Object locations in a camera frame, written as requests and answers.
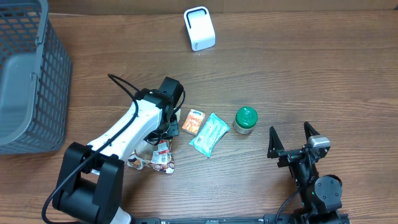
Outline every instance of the wooden table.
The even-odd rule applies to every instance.
[[[245,105],[259,114],[255,131],[231,129],[210,159],[181,132],[173,175],[126,168],[123,208],[136,217],[275,213],[295,185],[287,168],[267,159],[268,130],[275,126],[294,149],[309,121],[331,139],[317,167],[343,180],[341,211],[352,223],[397,222],[397,11],[213,14],[217,43],[200,52],[190,50],[182,15],[50,19],[73,60],[67,141],[58,152],[0,157],[0,223],[42,223],[65,148],[98,137],[129,108],[108,73],[139,88],[179,80],[183,119],[191,108],[228,124]],[[285,212],[299,206],[296,198]]]

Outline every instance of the white container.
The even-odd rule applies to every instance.
[[[193,51],[203,50],[216,44],[216,34],[206,7],[200,6],[186,10],[184,21]]]

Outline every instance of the packaged wet wipes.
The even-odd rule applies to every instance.
[[[189,145],[194,146],[199,152],[210,157],[217,142],[228,131],[229,126],[212,113],[198,136],[192,139]]]

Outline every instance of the wire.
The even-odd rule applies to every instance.
[[[297,189],[290,197],[288,197],[286,199],[286,201],[280,206],[278,212],[276,213],[276,217],[275,217],[275,224],[278,224],[278,219],[279,219],[279,215],[282,212],[282,210],[284,209],[285,205],[287,204],[287,202],[289,202],[290,200],[292,200],[299,192],[301,191],[301,189]]]
[[[181,103],[179,104],[179,106],[176,107],[176,108],[174,109],[173,115],[175,115],[176,112],[177,112],[177,111],[181,108],[181,106],[184,104],[184,101],[185,101],[185,90],[183,90],[182,93],[183,93],[182,101],[181,101]],[[149,143],[149,144],[151,144],[151,145],[153,145],[153,146],[156,146],[156,145],[158,145],[158,144],[160,143],[160,140],[162,139],[163,134],[165,134],[165,133],[158,134],[158,133],[155,133],[154,131],[153,131],[152,133],[154,133],[154,134],[156,134],[156,135],[159,136],[159,137],[157,138],[156,143],[151,143],[151,142],[149,142],[148,140],[147,140],[146,142]]]
[[[307,152],[307,161],[308,161],[308,167],[310,168],[310,173],[309,173],[309,177],[307,182],[305,183],[305,185],[302,188],[298,188],[289,198],[286,199],[286,201],[280,206],[278,212],[276,213],[276,217],[275,217],[275,224],[277,224],[278,219],[279,219],[279,215],[282,212],[282,210],[284,209],[285,205],[287,204],[287,202],[289,202],[289,200],[291,200],[292,198],[294,198],[294,196],[296,196],[298,193],[300,193],[300,191],[302,191],[306,186],[308,186],[311,182],[312,179],[312,162],[311,162],[311,158],[310,158],[310,153]]]
[[[103,144],[100,148],[97,149],[97,151],[95,151],[94,153],[92,153],[91,156],[89,156],[87,159],[85,159],[78,167],[76,167],[76,169],[69,174],[69,176],[67,178],[65,178],[65,180],[63,180],[61,182],[61,184],[50,194],[50,196],[47,198],[47,200],[45,201],[44,205],[43,205],[43,209],[42,209],[42,219],[45,223],[47,224],[78,224],[80,222],[52,222],[50,221],[47,216],[46,216],[46,211],[47,208],[49,207],[49,204],[51,202],[51,200],[54,198],[55,194],[58,193],[61,188],[68,183],[68,181],[74,176],[76,175],[78,172],[80,172],[82,170],[82,168],[84,168],[84,166],[87,165],[87,163],[89,163],[89,161],[93,160],[102,150],[104,150],[108,145],[110,145],[121,133],[123,133],[124,130],[126,130],[130,124],[132,124],[132,122],[135,120],[135,118],[138,116],[138,103],[137,100],[135,99],[135,97],[131,94],[131,92],[129,90],[127,90],[124,86],[122,86],[122,84],[120,84],[118,81],[116,80],[120,80],[122,82],[124,82],[125,84],[131,86],[133,89],[139,91],[136,87],[134,87],[132,84],[130,84],[129,82],[123,80],[122,78],[119,78],[115,75],[112,74],[108,74],[108,77],[110,77],[110,79],[112,79],[112,81],[114,81],[118,86],[120,86],[120,88],[122,88],[132,99],[133,103],[136,106],[136,111],[134,112],[132,118],[127,122],[126,125],[123,126],[123,128],[121,128],[114,136],[112,136],[110,139],[108,139],[105,144]]]
[[[184,103],[184,101],[185,101],[185,90],[183,90],[182,91],[183,92],[183,97],[182,97],[182,101],[181,101],[181,103],[179,104],[179,106],[178,107],[176,107],[175,108],[175,110],[173,111],[173,115],[175,115],[176,114],[176,112],[181,108],[181,106],[182,106],[182,104]]]

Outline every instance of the basket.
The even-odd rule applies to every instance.
[[[48,14],[46,0],[0,2],[0,154],[65,142],[72,63]]]

